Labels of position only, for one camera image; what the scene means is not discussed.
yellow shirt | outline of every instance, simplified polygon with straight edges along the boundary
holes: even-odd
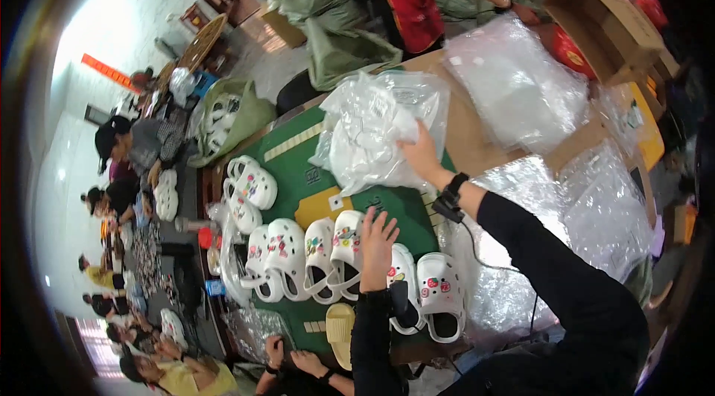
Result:
[[[220,396],[225,392],[238,390],[236,379],[226,364],[217,362],[216,365],[219,366],[219,374],[216,375],[216,379],[208,387],[199,391],[188,365],[178,360],[156,364],[157,367],[166,371],[164,377],[159,381],[159,385],[173,396]]]
[[[89,266],[85,269],[85,274],[87,277],[96,285],[106,287],[108,289],[114,288],[114,282],[112,282],[112,277],[114,272],[107,270],[102,272],[99,266]]]

red poster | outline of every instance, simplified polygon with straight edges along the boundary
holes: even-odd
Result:
[[[131,79],[126,74],[123,74],[116,69],[112,69],[105,63],[98,61],[96,58],[90,57],[86,53],[82,55],[82,63],[90,66],[92,69],[111,79],[113,82],[124,86],[130,91],[136,92],[137,94],[140,92],[138,89],[131,86]]]

window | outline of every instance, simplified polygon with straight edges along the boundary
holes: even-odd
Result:
[[[109,121],[111,116],[105,111],[98,109],[92,105],[87,105],[85,108],[85,122],[90,122],[94,125],[100,126]]]
[[[103,319],[76,319],[77,329],[97,376],[124,379],[120,370],[120,356],[114,343],[107,338],[107,322]]]

green felt tabletop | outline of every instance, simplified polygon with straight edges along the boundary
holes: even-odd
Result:
[[[236,154],[236,157],[242,155],[253,157],[276,179],[278,196],[273,207],[262,212],[264,224],[281,217],[293,220],[301,199],[337,185],[335,178],[328,171],[308,163],[308,158],[315,153],[318,136],[302,142],[268,162],[264,161],[266,151],[322,122],[324,115],[325,113],[318,106],[311,107]],[[454,169],[446,151],[442,164],[446,168]],[[439,250],[430,218],[420,192],[416,189],[402,186],[397,188],[373,186],[353,195],[351,199],[355,210],[365,212],[370,206],[377,206],[378,209],[387,211],[391,217],[396,217],[400,228],[398,242],[412,252],[415,261],[425,253]],[[324,332],[308,333],[303,325],[303,322],[325,320],[328,306],[319,304],[313,299],[292,302],[284,298],[277,303],[265,303],[255,294],[253,300],[256,307],[281,313],[298,349],[308,349],[318,353],[331,351]],[[355,304],[346,299],[342,299],[341,302]],[[428,335],[402,336],[395,333],[393,336],[395,347],[406,342],[429,340]]]

black cap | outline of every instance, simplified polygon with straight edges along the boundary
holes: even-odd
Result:
[[[99,154],[98,175],[102,175],[107,169],[107,160],[112,156],[112,149],[117,144],[117,135],[126,134],[130,131],[131,122],[126,118],[115,115],[94,133],[94,147]]]
[[[102,200],[102,195],[104,192],[97,188],[96,186],[93,186],[92,188],[89,189],[86,195],[82,195],[82,202],[89,202],[89,215],[93,216],[94,215],[94,207],[96,207],[96,204]]]
[[[120,370],[131,382],[147,383],[147,380],[137,370],[137,365],[134,364],[134,355],[131,354],[130,348],[126,345],[121,346]]]

